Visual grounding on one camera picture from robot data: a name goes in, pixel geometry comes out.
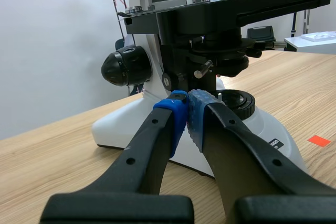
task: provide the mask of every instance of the focus knob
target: focus knob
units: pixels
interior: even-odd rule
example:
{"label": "focus knob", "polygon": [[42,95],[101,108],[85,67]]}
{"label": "focus knob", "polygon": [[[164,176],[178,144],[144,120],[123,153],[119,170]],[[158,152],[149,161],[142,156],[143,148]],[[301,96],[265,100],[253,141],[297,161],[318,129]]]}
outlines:
{"label": "focus knob", "polygon": [[101,74],[117,86],[142,84],[152,76],[151,64],[140,46],[128,46],[111,53],[101,66]]}
{"label": "focus knob", "polygon": [[241,120],[248,119],[256,109],[255,98],[244,91],[217,90],[212,95],[223,101]]}

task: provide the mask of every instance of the blue rubber tip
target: blue rubber tip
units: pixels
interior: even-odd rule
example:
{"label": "blue rubber tip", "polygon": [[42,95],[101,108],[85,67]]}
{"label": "blue rubber tip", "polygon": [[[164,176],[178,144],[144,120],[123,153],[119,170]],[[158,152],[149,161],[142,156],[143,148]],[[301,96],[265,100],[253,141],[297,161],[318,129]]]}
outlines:
{"label": "blue rubber tip", "polygon": [[190,91],[188,98],[188,132],[199,151],[202,152],[204,109],[208,104],[223,102],[215,98],[210,93],[200,89]]}
{"label": "blue rubber tip", "polygon": [[[185,95],[184,102],[174,98],[174,94]],[[174,136],[171,157],[175,155],[176,148],[185,129],[188,119],[188,93],[183,90],[174,90],[172,95],[154,105],[155,108],[169,109],[174,112]]]}

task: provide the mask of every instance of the red tag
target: red tag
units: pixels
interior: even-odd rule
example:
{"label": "red tag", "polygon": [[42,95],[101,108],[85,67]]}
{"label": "red tag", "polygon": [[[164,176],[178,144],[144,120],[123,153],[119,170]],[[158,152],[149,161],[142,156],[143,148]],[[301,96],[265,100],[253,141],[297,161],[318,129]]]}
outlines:
{"label": "red tag", "polygon": [[308,141],[321,147],[326,147],[328,144],[331,143],[331,141],[324,139],[320,136],[313,136],[312,138],[308,139]]}

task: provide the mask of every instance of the wooden table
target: wooden table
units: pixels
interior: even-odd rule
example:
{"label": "wooden table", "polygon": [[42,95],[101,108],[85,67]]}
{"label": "wooden table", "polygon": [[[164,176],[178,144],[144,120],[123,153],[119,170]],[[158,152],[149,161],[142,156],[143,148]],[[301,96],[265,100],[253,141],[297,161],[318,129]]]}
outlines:
{"label": "wooden table", "polygon": [[[269,51],[239,76],[223,80],[228,89],[253,94],[291,133],[311,175],[336,187],[336,55]],[[0,141],[0,223],[38,223],[49,196],[75,191],[101,175],[120,151],[98,148],[91,126],[139,97]],[[307,141],[314,135],[332,143],[316,146]],[[196,172],[169,163],[161,193],[191,197],[197,223],[225,219],[215,181]]]}

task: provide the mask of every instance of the microscope base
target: microscope base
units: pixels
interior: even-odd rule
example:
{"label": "microscope base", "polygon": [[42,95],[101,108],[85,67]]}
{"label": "microscope base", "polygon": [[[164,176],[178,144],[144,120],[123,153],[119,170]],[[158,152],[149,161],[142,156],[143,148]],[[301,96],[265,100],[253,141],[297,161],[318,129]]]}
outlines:
{"label": "microscope base", "polygon": [[[98,146],[125,148],[159,100],[144,93],[138,99],[109,115],[92,126],[92,134]],[[303,171],[307,172],[300,151],[285,127],[272,115],[256,108],[254,114],[243,121],[256,135],[270,143]],[[213,176],[204,155],[191,140],[187,128],[171,161]]]}

